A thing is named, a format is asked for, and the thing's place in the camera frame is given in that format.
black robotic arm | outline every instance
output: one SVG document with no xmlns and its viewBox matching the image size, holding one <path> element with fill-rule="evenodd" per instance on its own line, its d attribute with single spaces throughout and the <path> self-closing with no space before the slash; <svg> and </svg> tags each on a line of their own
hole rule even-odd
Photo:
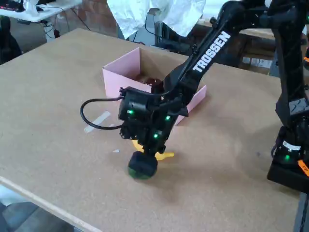
<svg viewBox="0 0 309 232">
<path fill-rule="evenodd" d="M 154 86 L 152 93 L 132 87 L 121 89 L 118 117 L 124 122 L 120 135 L 137 140 L 144 149 L 144 153 L 133 154 L 129 163 L 131 173 L 137 177 L 155 174 L 155 153 L 165 151 L 177 117 L 188 116 L 186 106 L 200 80 L 232 38 L 244 29 L 269 28 L 274 32 L 279 57 L 282 94 L 276 112 L 283 126 L 272 150 L 274 160 L 268 178 L 308 192 L 309 178 L 298 165 L 300 160 L 309 164 L 309 104 L 300 49 L 307 10 L 307 0 L 273 0 L 269 8 L 263 0 L 229 1 L 222 6 L 218 18 L 211 19 L 209 34 L 162 85 Z"/>
</svg>

cardboard box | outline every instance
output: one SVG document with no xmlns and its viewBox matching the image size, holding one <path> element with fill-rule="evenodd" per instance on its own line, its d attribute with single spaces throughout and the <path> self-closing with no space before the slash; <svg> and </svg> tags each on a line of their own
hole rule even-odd
<svg viewBox="0 0 309 232">
<path fill-rule="evenodd" d="M 151 92 L 151 86 L 147 84 L 149 80 L 163 81 L 174 68 L 182 63 L 183 59 L 136 48 L 103 67 L 106 96 L 119 97 L 119 89 L 128 86 Z M 203 86 L 194 95 L 187 105 L 188 112 L 205 98 L 206 89 L 206 86 Z M 179 116 L 176 124 L 182 119 L 183 116 Z"/>
<path fill-rule="evenodd" d="M 254 38 L 244 49 L 239 68 L 255 73 L 269 74 L 275 57 L 274 40 Z"/>
</svg>

pink box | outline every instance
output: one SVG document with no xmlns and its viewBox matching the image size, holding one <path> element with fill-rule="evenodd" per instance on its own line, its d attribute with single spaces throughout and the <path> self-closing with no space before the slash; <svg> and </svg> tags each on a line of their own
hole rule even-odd
<svg viewBox="0 0 309 232">
<path fill-rule="evenodd" d="M 103 67 L 106 96 L 109 98 L 119 97 L 119 89 L 128 86 L 151 92 L 151 86 L 142 83 L 142 81 L 148 78 L 164 80 L 174 68 L 182 63 L 183 59 L 175 58 L 169 53 L 165 55 L 163 52 L 136 48 Z M 205 98 L 206 90 L 206 86 L 203 86 L 194 95 L 187 105 L 188 112 Z M 178 116 L 175 125 L 183 118 L 183 116 Z"/>
</svg>

wooden table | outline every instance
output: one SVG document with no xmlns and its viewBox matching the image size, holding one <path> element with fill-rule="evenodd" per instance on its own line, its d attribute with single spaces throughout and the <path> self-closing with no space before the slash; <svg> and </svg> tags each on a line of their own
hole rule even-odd
<svg viewBox="0 0 309 232">
<path fill-rule="evenodd" d="M 278 78 L 213 65 L 207 98 L 167 142 L 176 156 L 148 181 L 127 174 L 119 131 L 85 133 L 102 66 L 137 46 L 78 29 L 0 66 L 0 183 L 84 231 L 292 231 L 298 193 L 266 179 Z M 117 103 L 85 113 L 104 111 L 116 124 Z"/>
</svg>

black cable on floor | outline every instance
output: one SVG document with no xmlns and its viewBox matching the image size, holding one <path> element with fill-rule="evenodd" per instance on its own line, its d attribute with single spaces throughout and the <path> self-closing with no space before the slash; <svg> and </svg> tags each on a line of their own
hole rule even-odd
<svg viewBox="0 0 309 232">
<path fill-rule="evenodd" d="M 61 9 L 62 12 L 64 13 L 65 17 L 66 17 L 66 22 L 67 22 L 67 26 L 68 26 L 68 32 L 70 31 L 68 16 L 67 16 L 67 13 L 65 12 L 65 10 L 63 10 L 61 7 L 57 7 L 57 6 L 49 6 L 49 7 L 40 6 L 40 7 L 41 7 L 42 9 L 50 9 L 50 8 L 59 8 L 59 9 Z"/>
<path fill-rule="evenodd" d="M 146 29 L 146 31 L 147 31 L 148 33 L 150 33 L 150 34 L 156 36 L 156 37 L 159 37 L 159 38 L 161 38 L 161 39 L 164 39 L 162 36 L 156 35 L 156 34 L 150 32 L 150 31 L 146 28 L 146 25 L 147 25 L 147 16 L 146 16 L 146 20 L 145 20 L 145 29 Z"/>
<path fill-rule="evenodd" d="M 45 28 L 49 28 L 49 27 L 52 27 L 49 31 L 45 31 Z M 50 33 L 52 30 L 54 30 L 54 25 L 49 25 L 49 26 L 44 26 L 44 33 L 46 36 L 48 36 L 49 38 L 51 39 L 55 39 L 55 37 L 51 37 L 48 33 Z"/>
<path fill-rule="evenodd" d="M 134 41 L 135 41 L 135 37 L 136 37 L 136 35 L 137 35 L 137 32 L 135 32 L 134 39 L 133 39 L 133 41 L 132 41 L 132 42 L 134 42 Z"/>
<path fill-rule="evenodd" d="M 85 27 L 87 27 L 88 30 L 91 31 L 90 28 L 87 26 L 87 24 L 78 16 L 78 14 L 77 14 L 72 8 L 71 8 L 71 10 L 72 10 L 73 13 L 79 18 L 79 20 L 85 25 Z"/>
<path fill-rule="evenodd" d="M 58 22 L 58 14 L 56 14 L 56 17 L 55 17 L 54 29 L 57 30 L 56 26 L 58 26 L 59 27 L 58 31 L 61 31 L 61 26 L 59 23 L 57 24 L 57 22 Z"/>
</svg>

